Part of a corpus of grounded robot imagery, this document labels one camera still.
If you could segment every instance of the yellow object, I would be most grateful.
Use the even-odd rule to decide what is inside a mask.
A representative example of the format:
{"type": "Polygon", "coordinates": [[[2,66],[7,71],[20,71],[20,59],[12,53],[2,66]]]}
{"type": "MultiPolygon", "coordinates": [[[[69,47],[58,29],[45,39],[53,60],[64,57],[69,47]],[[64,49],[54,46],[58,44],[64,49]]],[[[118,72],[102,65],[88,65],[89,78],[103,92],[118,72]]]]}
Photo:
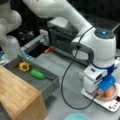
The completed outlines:
{"type": "Polygon", "coordinates": [[[28,62],[21,62],[19,63],[19,70],[22,72],[27,72],[30,70],[30,64],[28,62]]]}

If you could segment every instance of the table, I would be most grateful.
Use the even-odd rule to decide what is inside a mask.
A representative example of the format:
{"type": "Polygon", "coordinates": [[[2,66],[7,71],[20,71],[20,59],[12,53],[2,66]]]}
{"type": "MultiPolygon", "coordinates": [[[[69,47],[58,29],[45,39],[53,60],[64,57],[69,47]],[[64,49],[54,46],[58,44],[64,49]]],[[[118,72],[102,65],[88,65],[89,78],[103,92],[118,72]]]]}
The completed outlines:
{"type": "MultiPolygon", "coordinates": [[[[70,61],[71,60],[69,58],[56,52],[52,52],[47,55],[42,54],[33,60],[34,63],[58,75],[60,82],[70,61]]],[[[66,99],[71,105],[77,107],[84,107],[90,102],[90,100],[81,95],[83,83],[82,80],[79,79],[79,72],[82,72],[85,68],[86,66],[81,65],[78,62],[74,62],[64,81],[64,94],[66,99]]],[[[119,71],[120,67],[118,68],[118,71],[114,73],[118,83],[120,83],[119,71]]],[[[68,115],[73,113],[82,113],[89,117],[90,120],[118,120],[120,116],[120,110],[115,113],[111,113],[96,103],[93,103],[90,107],[84,110],[71,109],[64,103],[60,88],[54,91],[47,99],[46,106],[48,109],[48,116],[45,120],[64,120],[68,115]]]]}

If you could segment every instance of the wooden block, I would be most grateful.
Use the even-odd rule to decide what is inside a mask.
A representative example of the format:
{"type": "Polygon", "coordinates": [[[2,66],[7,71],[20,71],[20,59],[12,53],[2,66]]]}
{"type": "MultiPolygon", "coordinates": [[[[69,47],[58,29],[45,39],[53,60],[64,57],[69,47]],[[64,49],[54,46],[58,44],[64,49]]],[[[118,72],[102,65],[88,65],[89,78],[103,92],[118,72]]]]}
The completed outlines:
{"type": "Polygon", "coordinates": [[[12,120],[44,120],[47,115],[41,92],[2,66],[0,101],[12,120]]]}

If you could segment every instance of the black cable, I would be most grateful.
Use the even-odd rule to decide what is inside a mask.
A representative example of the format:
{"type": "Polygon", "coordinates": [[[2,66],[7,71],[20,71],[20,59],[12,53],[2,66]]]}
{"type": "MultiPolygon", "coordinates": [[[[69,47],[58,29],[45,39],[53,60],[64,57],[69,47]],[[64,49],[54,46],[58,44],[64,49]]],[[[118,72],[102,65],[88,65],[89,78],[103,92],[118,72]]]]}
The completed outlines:
{"type": "Polygon", "coordinates": [[[88,29],[83,35],[81,35],[81,37],[80,37],[80,39],[79,39],[79,41],[78,41],[78,44],[76,45],[76,49],[77,49],[77,50],[76,50],[76,54],[75,54],[75,56],[73,57],[73,60],[71,61],[71,63],[70,63],[69,66],[67,67],[67,69],[65,70],[65,72],[64,72],[64,74],[63,74],[63,77],[62,77],[62,81],[61,81],[61,95],[62,95],[62,98],[63,98],[64,102],[65,102],[69,107],[71,107],[71,108],[73,108],[73,109],[76,109],[76,110],[83,110],[83,109],[88,108],[88,107],[93,103],[94,99],[98,96],[98,94],[96,94],[96,95],[93,97],[93,99],[91,100],[91,102],[90,102],[87,106],[85,106],[85,107],[83,107],[83,108],[77,108],[77,107],[74,107],[74,106],[70,105],[70,104],[67,102],[67,100],[65,99],[65,96],[64,96],[64,91],[63,91],[64,78],[65,78],[65,76],[66,76],[67,71],[69,70],[69,68],[71,67],[71,65],[73,64],[73,62],[74,62],[75,59],[76,59],[77,53],[78,53],[78,51],[79,51],[79,49],[80,49],[80,44],[79,44],[79,43],[80,43],[80,41],[82,40],[82,38],[84,37],[84,35],[85,35],[89,30],[91,30],[92,28],[94,28],[94,26],[91,27],[90,29],[88,29]]]}

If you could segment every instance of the green toy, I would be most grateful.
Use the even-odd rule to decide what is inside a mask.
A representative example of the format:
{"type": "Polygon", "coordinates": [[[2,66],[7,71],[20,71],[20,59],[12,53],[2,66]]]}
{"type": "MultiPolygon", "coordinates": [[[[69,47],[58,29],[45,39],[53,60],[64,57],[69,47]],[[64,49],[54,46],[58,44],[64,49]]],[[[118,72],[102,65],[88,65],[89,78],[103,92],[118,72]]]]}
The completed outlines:
{"type": "Polygon", "coordinates": [[[39,70],[36,70],[36,69],[32,69],[30,71],[30,75],[32,75],[33,77],[38,78],[40,80],[46,78],[46,76],[43,73],[41,73],[39,70]]]}

